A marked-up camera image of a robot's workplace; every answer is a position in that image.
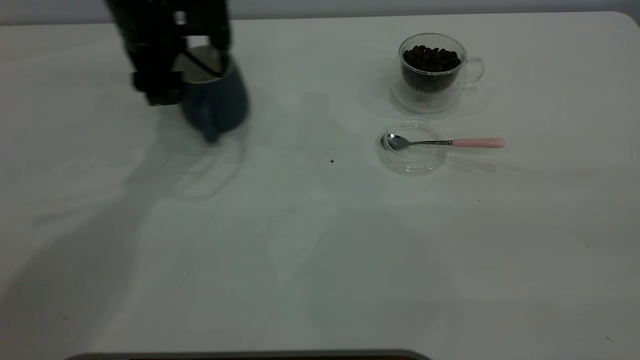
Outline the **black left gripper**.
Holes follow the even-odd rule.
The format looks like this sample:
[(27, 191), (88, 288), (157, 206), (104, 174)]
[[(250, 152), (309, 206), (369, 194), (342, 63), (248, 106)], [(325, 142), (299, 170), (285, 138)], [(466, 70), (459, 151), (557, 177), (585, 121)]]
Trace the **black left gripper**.
[(182, 51), (188, 47), (188, 37), (207, 36), (221, 70), (233, 63), (225, 0), (106, 0), (105, 4), (125, 43), (133, 47), (127, 50), (134, 66), (132, 86), (149, 106), (178, 105), (185, 90), (182, 73), (174, 70), (178, 51), (160, 48)]

